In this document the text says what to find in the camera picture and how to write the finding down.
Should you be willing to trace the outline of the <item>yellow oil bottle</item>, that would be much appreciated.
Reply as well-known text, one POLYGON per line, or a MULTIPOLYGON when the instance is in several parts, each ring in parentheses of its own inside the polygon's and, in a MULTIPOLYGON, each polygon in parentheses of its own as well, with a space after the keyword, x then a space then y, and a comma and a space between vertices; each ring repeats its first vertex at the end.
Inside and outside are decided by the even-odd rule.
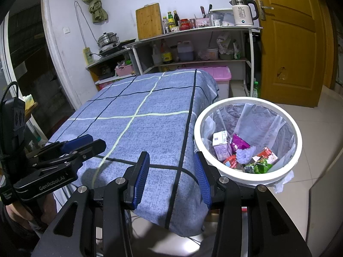
POLYGON ((171 11, 169 11, 167 14, 168 14, 168 17, 167 17, 168 29, 170 32, 172 32, 172 29, 176 27, 175 20, 174 20, 174 17, 172 15, 171 11))

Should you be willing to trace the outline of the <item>metal kitchen shelf rack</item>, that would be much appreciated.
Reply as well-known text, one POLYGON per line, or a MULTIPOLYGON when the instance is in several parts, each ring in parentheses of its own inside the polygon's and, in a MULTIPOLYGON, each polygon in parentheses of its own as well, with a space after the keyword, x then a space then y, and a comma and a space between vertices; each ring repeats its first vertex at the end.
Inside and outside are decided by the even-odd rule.
POLYGON ((253 51, 253 35, 254 33, 260 33, 261 29, 262 27, 203 27, 135 41, 126 45, 126 48, 130 52, 131 61, 137 68, 136 74, 138 75, 157 70, 171 70, 173 66, 179 69, 181 67, 195 66, 197 64, 204 66, 211 63, 227 64, 229 62, 237 63, 242 61, 244 62, 245 67, 249 67, 249 69, 246 69, 245 67, 242 68, 243 88, 245 95, 252 96, 252 80, 254 78, 256 62, 256 56, 253 51), (224 33, 230 33, 230 35, 238 41, 241 49, 240 59, 209 59, 207 49, 213 48, 216 45, 217 37, 224 33), (162 41, 165 41, 169 46, 175 45, 177 42, 190 41, 194 49, 194 59, 192 61, 172 60, 170 63, 163 63, 162 61, 155 63, 152 57, 153 46, 157 45, 157 47, 160 48, 162 41))

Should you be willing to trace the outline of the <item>purple milk carton box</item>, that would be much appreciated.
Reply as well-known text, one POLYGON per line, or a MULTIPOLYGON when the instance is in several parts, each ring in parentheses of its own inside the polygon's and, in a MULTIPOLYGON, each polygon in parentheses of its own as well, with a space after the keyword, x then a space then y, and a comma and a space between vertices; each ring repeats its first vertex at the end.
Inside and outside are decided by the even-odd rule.
POLYGON ((213 134, 212 146, 219 161, 224 161, 233 154, 229 141, 227 131, 215 132, 213 134))

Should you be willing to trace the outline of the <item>yellow label sauce bottle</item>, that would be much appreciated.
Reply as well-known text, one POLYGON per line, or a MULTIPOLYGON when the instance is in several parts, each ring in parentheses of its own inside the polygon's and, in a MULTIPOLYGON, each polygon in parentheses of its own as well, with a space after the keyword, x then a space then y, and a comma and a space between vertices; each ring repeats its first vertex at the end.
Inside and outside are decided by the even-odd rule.
POLYGON ((161 40, 160 53, 161 53, 163 64, 168 64, 168 63, 173 62, 172 52, 164 39, 161 40))

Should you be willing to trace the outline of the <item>wooden cutting board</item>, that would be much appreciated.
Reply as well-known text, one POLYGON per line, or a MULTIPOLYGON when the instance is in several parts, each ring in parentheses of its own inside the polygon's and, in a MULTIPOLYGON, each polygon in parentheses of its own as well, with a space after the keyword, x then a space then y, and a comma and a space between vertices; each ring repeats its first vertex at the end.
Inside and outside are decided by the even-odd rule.
POLYGON ((149 39, 163 34, 159 3, 146 5, 135 11, 138 39, 149 39))

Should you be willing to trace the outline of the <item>red lid sauce jar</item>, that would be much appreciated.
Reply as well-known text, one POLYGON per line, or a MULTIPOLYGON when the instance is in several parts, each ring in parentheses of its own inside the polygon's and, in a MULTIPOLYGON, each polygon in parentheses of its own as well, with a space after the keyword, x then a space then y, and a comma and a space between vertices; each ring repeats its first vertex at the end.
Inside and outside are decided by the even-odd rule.
POLYGON ((191 29, 191 24, 188 19, 181 19, 180 24, 179 24, 179 30, 180 31, 185 31, 185 30, 190 30, 191 29))

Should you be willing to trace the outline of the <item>yellow power strip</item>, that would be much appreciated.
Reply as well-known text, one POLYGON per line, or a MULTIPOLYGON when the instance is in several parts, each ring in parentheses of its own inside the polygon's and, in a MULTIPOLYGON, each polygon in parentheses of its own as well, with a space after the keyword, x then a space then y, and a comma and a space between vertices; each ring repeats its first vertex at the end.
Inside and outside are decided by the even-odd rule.
POLYGON ((83 49, 83 55, 84 55, 84 59, 85 59, 87 65, 94 63, 94 59, 92 57, 92 52, 91 52, 91 49, 89 47, 86 47, 83 49))

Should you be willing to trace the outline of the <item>purple liquid jug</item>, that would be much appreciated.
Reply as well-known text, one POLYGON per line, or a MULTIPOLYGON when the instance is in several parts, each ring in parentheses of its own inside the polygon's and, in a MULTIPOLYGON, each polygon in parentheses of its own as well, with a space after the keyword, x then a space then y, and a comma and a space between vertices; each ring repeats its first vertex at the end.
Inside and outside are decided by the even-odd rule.
POLYGON ((191 41, 183 41, 177 44, 177 53, 180 61, 194 60, 194 47, 191 41))

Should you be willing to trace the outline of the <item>magenta snack wrapper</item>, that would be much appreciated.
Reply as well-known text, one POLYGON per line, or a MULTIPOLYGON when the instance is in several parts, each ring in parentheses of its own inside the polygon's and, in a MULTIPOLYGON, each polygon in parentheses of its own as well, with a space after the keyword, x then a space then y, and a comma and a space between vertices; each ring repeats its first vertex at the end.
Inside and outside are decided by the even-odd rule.
POLYGON ((237 134, 233 135, 230 146, 231 146, 232 152, 234 153, 236 153, 237 150, 245 150, 251 147, 246 141, 240 138, 237 134))

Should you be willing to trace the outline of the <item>red white milk carton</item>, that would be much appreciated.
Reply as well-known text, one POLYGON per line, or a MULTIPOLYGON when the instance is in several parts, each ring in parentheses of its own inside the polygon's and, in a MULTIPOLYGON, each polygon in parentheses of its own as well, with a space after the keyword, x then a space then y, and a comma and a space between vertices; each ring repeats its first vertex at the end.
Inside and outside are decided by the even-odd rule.
POLYGON ((278 160, 278 157, 268 147, 265 147, 256 156, 253 156, 252 159, 255 162, 265 160, 267 164, 273 165, 278 160))

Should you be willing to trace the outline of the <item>white foam net sleeve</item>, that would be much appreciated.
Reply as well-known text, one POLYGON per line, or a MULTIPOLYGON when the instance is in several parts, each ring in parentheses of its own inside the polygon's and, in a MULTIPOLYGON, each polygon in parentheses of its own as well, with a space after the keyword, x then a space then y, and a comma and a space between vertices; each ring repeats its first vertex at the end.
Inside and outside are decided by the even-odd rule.
POLYGON ((256 147, 251 146, 247 149, 237 149, 236 160, 239 164, 249 164, 252 157, 255 155, 256 147))

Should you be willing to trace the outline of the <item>black induction cooker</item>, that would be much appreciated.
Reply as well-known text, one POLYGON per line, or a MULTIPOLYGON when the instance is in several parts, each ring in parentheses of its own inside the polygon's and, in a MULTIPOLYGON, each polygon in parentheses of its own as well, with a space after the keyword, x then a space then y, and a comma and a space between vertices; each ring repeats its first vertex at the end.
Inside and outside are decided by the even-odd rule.
POLYGON ((118 42, 118 43, 110 43, 108 45, 105 45, 104 47, 102 47, 99 50, 98 55, 100 55, 100 57, 105 57, 107 55, 111 55, 113 53, 116 53, 118 51, 121 51, 124 49, 124 47, 130 43, 135 42, 135 38, 134 39, 128 39, 122 42, 118 42))

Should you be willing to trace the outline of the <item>green snack bag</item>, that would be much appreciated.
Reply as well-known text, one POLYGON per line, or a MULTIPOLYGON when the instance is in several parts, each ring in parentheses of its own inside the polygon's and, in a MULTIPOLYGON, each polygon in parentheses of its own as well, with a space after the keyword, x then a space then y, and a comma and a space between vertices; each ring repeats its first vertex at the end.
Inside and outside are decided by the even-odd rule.
POLYGON ((246 173, 254 173, 254 174, 264 174, 267 173, 268 170, 272 167, 273 165, 268 163, 266 158, 260 158, 254 163, 247 164, 244 166, 244 172, 246 173))

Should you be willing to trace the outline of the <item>dark soy sauce bottle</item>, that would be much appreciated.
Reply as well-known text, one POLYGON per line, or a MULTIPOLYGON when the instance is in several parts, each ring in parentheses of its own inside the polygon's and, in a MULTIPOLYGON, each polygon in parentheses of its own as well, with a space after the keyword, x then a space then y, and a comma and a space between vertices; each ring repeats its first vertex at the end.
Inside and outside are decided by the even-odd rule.
POLYGON ((179 26, 180 26, 180 18, 179 18, 179 15, 177 14, 177 11, 176 11, 176 10, 174 10, 173 13, 174 13, 175 25, 179 27, 179 26))

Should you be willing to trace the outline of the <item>yellow wooden door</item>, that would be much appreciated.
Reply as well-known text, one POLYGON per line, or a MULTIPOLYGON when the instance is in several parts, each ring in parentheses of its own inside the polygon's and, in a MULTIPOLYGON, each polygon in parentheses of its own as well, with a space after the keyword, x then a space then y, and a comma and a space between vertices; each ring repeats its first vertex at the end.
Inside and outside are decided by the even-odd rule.
POLYGON ((332 62, 320 0, 256 0, 262 27, 261 97, 316 107, 332 62))

